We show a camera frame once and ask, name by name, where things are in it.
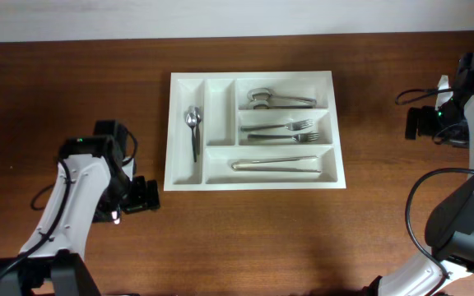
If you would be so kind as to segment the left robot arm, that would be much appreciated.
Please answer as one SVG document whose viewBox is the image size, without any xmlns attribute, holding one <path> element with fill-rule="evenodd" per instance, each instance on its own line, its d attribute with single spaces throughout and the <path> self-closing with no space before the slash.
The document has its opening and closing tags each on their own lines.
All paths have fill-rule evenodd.
<svg viewBox="0 0 474 296">
<path fill-rule="evenodd" d="M 56 295 L 100 294 L 84 262 L 91 225 L 160 209 L 156 181 L 138 176 L 127 152 L 133 138 L 118 121 L 101 120 L 91 136 L 62 144 L 39 223 L 16 257 L 0 259 L 0 295 L 32 295 L 45 282 Z"/>
</svg>

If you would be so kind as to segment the pink plastic knife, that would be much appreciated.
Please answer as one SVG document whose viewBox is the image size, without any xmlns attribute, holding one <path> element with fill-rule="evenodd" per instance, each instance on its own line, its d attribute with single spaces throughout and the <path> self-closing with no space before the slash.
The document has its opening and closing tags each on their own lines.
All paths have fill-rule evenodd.
<svg viewBox="0 0 474 296">
<path fill-rule="evenodd" d="M 113 222 L 115 224 L 120 224 L 121 218 L 120 218 L 120 214 L 119 214 L 118 211 L 113 211 L 111 213 L 111 216 L 112 216 Z"/>
</svg>

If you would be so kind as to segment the metal fork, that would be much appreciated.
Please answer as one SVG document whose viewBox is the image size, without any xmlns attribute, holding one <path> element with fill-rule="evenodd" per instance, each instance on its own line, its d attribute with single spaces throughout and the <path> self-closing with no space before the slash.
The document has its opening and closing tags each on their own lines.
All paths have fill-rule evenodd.
<svg viewBox="0 0 474 296">
<path fill-rule="evenodd" d="M 240 131 L 242 132 L 255 132 L 267 129 L 275 129 L 275 128 L 285 128 L 289 131 L 301 131 L 308 127 L 312 127 L 314 125 L 314 121 L 312 119 L 306 119 L 298 122 L 290 122 L 284 124 L 268 124 L 268 125 L 255 125 L 255 126 L 242 126 Z"/>
<path fill-rule="evenodd" d="M 298 143 L 306 143 L 317 141 L 320 138 L 320 135 L 317 132 L 306 132 L 298 133 L 294 135 L 260 135 L 260 134 L 249 134 L 247 136 L 248 140 L 292 140 Z"/>
</svg>

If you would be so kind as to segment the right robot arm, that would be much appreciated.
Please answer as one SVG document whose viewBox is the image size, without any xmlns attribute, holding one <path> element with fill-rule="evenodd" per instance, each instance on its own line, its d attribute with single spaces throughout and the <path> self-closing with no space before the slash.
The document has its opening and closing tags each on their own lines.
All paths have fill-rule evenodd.
<svg viewBox="0 0 474 296">
<path fill-rule="evenodd" d="M 405 226 L 419 252 L 397 271 L 374 279 L 363 295 L 441 295 L 448 284 L 474 275 L 474 51 L 460 57 L 453 82 L 442 76 L 437 88 L 417 92 L 419 99 L 437 100 L 433 106 L 409 108 L 406 139 L 428 136 L 437 145 L 465 148 L 469 165 L 436 169 L 415 182 Z M 424 181 L 446 173 L 464 173 L 467 180 L 433 209 L 421 244 L 411 226 L 413 198 Z"/>
</svg>

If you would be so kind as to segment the small metal spoon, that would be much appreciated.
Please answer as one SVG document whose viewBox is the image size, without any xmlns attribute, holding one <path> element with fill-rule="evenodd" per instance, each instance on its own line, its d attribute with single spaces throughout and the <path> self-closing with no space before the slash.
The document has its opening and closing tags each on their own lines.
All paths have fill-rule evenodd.
<svg viewBox="0 0 474 296">
<path fill-rule="evenodd" d="M 197 155 L 200 155 L 201 152 L 201 142 L 200 142 L 200 124 L 202 122 L 202 115 L 201 115 L 201 110 L 199 107 L 195 106 L 194 107 L 194 112 L 197 118 L 197 126 L 195 128 L 195 137 L 196 137 L 196 152 Z"/>
<path fill-rule="evenodd" d="M 193 161 L 197 162 L 196 133 L 195 128 L 198 126 L 197 116 L 194 112 L 188 112 L 185 116 L 185 122 L 191 129 L 191 143 L 193 151 Z"/>
</svg>

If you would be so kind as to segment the metal tongs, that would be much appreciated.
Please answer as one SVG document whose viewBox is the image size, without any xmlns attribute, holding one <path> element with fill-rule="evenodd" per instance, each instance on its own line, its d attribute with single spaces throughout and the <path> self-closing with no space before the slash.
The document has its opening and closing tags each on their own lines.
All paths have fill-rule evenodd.
<svg viewBox="0 0 474 296">
<path fill-rule="evenodd" d="M 281 172 L 281 173 L 321 173 L 320 169 L 309 169 L 308 167 L 282 167 L 281 163 L 293 163 L 304 160 L 316 160 L 318 156 L 296 156 L 264 160 L 239 160 L 230 164 L 235 172 Z"/>
</svg>

